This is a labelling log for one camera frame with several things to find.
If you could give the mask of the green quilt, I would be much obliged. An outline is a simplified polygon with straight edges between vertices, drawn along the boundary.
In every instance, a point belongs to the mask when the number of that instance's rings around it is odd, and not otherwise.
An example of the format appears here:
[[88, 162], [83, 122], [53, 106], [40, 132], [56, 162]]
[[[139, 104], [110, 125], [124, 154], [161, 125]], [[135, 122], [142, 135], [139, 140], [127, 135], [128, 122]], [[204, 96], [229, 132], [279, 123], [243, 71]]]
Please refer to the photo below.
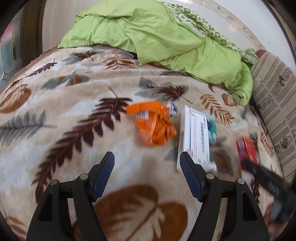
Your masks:
[[101, 1], [75, 18], [60, 48], [109, 45], [209, 84], [223, 84], [247, 105], [254, 49], [242, 51], [190, 9], [165, 1]]

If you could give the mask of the teal small packet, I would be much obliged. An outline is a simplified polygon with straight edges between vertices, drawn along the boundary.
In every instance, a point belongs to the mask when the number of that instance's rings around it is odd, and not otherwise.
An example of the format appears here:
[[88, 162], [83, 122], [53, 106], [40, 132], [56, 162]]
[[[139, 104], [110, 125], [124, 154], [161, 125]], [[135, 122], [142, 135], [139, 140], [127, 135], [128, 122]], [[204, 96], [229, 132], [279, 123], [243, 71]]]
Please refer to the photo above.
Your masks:
[[217, 130], [215, 121], [207, 119], [207, 128], [208, 128], [208, 138], [209, 143], [215, 144], [217, 141]]

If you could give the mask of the leaf pattern blanket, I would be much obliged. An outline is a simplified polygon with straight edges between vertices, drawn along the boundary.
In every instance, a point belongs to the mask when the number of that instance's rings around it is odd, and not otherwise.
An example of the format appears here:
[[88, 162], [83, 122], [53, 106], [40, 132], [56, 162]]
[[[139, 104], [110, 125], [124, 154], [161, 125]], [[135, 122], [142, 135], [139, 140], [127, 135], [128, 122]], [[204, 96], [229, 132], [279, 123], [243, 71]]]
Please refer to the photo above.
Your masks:
[[186, 240], [201, 204], [177, 171], [179, 137], [142, 140], [130, 104], [173, 102], [217, 126], [211, 158], [217, 175], [242, 176], [236, 139], [254, 142], [259, 162], [281, 175], [267, 129], [253, 107], [225, 90], [107, 46], [54, 49], [16, 74], [1, 92], [1, 214], [25, 240], [38, 200], [52, 179], [76, 179], [106, 152], [115, 166], [94, 208], [109, 240]]

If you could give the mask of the white medicine box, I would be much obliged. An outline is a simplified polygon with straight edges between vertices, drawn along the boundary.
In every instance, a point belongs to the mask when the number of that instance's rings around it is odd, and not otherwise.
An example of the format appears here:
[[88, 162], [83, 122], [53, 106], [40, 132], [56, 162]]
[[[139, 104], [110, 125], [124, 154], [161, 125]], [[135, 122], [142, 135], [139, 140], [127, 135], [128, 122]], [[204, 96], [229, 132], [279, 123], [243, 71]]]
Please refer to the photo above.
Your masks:
[[177, 171], [181, 171], [180, 156], [187, 152], [195, 164], [207, 172], [217, 171], [214, 161], [210, 160], [210, 139], [208, 121], [205, 114], [189, 106], [181, 111], [180, 138], [177, 155]]

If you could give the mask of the red cigarette pack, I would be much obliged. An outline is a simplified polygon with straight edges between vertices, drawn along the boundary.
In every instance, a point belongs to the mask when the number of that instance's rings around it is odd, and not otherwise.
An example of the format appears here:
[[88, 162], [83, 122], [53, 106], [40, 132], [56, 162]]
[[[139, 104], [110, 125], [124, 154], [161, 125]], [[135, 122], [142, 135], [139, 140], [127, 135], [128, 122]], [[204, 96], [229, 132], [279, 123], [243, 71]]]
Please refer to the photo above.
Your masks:
[[240, 162], [246, 159], [258, 164], [257, 153], [251, 139], [245, 136], [239, 137], [236, 140], [236, 147]]

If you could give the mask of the orange snack wrapper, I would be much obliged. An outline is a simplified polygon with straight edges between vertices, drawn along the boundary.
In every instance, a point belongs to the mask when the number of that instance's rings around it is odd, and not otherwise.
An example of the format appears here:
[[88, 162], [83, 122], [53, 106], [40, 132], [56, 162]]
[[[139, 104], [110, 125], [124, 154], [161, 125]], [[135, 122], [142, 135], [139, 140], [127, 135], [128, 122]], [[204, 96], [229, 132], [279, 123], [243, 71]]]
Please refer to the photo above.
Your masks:
[[164, 145], [177, 134], [171, 123], [171, 116], [178, 113], [174, 102], [138, 102], [126, 107], [126, 114], [134, 116], [134, 121], [144, 143], [148, 146]]

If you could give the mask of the striped floral cushion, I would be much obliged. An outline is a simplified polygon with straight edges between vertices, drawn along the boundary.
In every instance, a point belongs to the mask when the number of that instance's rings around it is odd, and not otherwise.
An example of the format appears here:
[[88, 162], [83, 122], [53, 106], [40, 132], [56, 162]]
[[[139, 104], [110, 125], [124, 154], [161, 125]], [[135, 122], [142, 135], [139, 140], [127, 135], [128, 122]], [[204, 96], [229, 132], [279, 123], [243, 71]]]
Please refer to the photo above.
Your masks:
[[284, 179], [295, 178], [295, 72], [271, 52], [259, 50], [251, 68], [252, 97], [263, 118]]

